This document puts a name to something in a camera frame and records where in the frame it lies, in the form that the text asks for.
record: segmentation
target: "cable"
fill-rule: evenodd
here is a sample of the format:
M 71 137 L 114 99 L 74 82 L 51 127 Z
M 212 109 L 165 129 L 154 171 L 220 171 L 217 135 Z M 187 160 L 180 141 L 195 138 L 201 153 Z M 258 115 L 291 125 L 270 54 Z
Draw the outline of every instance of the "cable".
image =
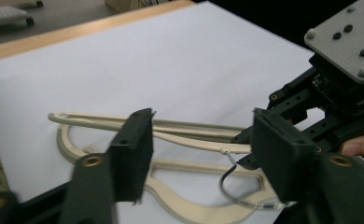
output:
M 276 203 L 250 203 L 247 201 L 241 201 L 237 198 L 234 198 L 233 196 L 231 196 L 223 187 L 223 182 L 226 179 L 226 177 L 228 177 L 228 175 L 230 175 L 235 169 L 237 168 L 237 164 L 234 164 L 232 166 L 232 168 L 230 168 L 230 170 L 228 170 L 223 176 L 222 178 L 220 178 L 219 181 L 219 188 L 220 191 L 222 192 L 222 194 L 229 199 L 230 201 L 232 201 L 233 203 L 238 203 L 240 205 L 243 206 L 247 206 L 250 208 L 254 208 L 254 209 L 283 209 L 287 206 L 290 206 L 294 203 L 281 203 L 281 202 L 276 202 Z

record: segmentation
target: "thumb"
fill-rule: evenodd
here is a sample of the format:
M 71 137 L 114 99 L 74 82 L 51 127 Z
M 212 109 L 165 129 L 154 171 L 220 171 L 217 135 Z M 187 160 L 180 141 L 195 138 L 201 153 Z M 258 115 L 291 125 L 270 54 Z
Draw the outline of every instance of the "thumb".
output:
M 340 151 L 344 156 L 364 156 L 364 135 L 345 141 Z

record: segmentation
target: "silver mounting plate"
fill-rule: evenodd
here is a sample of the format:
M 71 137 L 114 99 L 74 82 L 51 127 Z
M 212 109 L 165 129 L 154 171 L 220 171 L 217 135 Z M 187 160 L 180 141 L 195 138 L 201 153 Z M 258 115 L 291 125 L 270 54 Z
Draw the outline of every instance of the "silver mounting plate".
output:
M 364 0 L 310 29 L 304 42 L 355 82 L 364 84 Z

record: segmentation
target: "white tabletop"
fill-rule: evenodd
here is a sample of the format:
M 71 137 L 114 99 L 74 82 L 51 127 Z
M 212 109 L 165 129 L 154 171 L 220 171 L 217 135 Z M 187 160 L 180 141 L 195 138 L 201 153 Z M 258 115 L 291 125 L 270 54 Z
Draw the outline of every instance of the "white tabletop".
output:
M 205 2 L 0 60 L 0 158 L 9 185 L 25 202 L 69 180 L 73 166 L 57 149 L 58 124 L 48 113 L 128 116 L 150 107 L 155 119 L 248 127 L 253 109 L 310 68 L 312 55 Z M 114 133 L 76 128 L 72 135 L 79 146 L 105 151 Z M 230 164 L 157 139 L 154 157 Z M 194 176 L 158 174 L 191 201 L 225 202 L 219 176 Z M 118 208 L 120 223 L 180 223 L 148 192 L 143 204 Z M 273 223 L 277 215 L 260 211 L 244 223 Z

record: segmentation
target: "beige plastic hanger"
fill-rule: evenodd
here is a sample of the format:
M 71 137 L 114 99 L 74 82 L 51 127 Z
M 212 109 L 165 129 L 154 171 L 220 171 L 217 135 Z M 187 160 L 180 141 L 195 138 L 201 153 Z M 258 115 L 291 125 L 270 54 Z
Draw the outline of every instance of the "beige plastic hanger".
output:
M 70 125 L 99 128 L 103 130 L 117 132 L 125 121 L 125 118 L 100 117 L 94 115 L 82 114 L 49 114 L 49 119 L 61 123 L 57 133 L 57 144 L 61 153 L 70 161 L 75 162 L 81 156 L 85 156 L 95 152 L 93 147 L 78 148 L 75 147 L 69 140 Z M 182 136 L 190 136 L 199 139 L 217 139 L 220 136 L 220 141 L 226 141 L 227 138 L 234 136 L 235 128 L 224 126 L 215 126 L 208 124 L 196 124 L 185 122 L 174 122 L 168 120 L 154 120 L 153 135 L 177 143 L 179 145 L 194 147 L 203 150 L 220 152 L 222 154 L 229 153 L 250 153 L 249 145 L 225 144 L 219 142 L 208 142 L 204 140 L 190 139 L 187 137 L 174 136 L 169 133 L 180 134 Z M 191 203 L 179 197 L 177 194 L 168 189 L 162 182 L 154 179 L 152 173 L 156 169 L 172 169 L 199 173 L 215 173 L 224 174 L 230 167 L 217 166 L 210 164 L 199 164 L 185 161 L 166 161 L 152 160 L 151 168 L 147 176 L 145 189 L 150 191 L 161 205 L 173 216 L 179 218 L 186 223 L 238 223 L 247 218 L 255 210 L 254 207 L 242 206 L 233 203 L 226 206 L 202 206 L 196 203 Z M 261 171 L 247 171 L 237 169 L 233 175 L 253 176 L 259 180 L 259 191 L 248 195 L 244 200 L 250 203 L 261 204 L 261 202 L 276 198 L 273 189 L 271 188 L 267 178 Z

